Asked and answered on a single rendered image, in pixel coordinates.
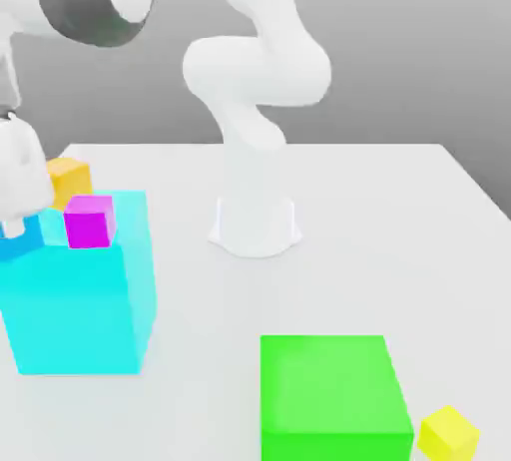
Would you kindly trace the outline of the small orange cube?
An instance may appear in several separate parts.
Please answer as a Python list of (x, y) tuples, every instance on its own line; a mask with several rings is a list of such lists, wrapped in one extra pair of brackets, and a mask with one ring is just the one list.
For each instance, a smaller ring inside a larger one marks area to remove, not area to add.
[(52, 208), (63, 211), (75, 195), (93, 192), (90, 167), (73, 158), (55, 158), (47, 162), (47, 170), (54, 187)]

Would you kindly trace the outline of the large green box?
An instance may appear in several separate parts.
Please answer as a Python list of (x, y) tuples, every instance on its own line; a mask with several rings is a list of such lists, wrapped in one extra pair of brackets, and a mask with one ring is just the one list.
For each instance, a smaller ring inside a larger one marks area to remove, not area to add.
[(261, 337), (261, 461), (410, 461), (413, 440), (383, 336)]

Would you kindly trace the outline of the small magenta cube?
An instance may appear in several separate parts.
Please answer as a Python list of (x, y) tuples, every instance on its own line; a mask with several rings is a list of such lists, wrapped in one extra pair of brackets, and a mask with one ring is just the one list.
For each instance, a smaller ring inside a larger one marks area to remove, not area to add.
[(70, 248), (109, 247), (117, 231), (113, 197), (72, 197), (64, 209), (64, 222)]

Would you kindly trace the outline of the small yellow cube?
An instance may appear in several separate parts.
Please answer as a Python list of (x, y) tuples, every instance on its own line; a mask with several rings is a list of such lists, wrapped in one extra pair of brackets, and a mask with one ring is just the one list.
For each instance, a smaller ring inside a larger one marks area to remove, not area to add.
[(417, 448), (429, 461), (472, 461), (479, 438), (480, 430), (446, 405), (422, 420)]

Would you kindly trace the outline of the large cyan box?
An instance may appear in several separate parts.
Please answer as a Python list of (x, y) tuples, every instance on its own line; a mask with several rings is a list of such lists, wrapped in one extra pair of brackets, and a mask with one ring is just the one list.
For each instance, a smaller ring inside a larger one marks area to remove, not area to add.
[(0, 261), (0, 312), (20, 374), (141, 372), (157, 312), (147, 198), (111, 195), (110, 247), (50, 244)]

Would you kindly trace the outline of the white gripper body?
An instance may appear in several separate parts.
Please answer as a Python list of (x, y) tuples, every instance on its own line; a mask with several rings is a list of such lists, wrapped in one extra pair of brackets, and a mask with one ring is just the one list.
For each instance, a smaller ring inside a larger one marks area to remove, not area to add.
[(37, 133), (8, 113), (0, 120), (0, 223), (19, 223), (54, 202), (54, 188)]

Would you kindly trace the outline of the small blue cube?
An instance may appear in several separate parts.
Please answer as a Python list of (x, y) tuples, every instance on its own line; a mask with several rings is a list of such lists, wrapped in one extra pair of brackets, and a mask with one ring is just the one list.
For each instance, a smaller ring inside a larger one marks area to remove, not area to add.
[(7, 238), (0, 225), (0, 262), (9, 261), (44, 245), (38, 215), (24, 219), (25, 231), (15, 238)]

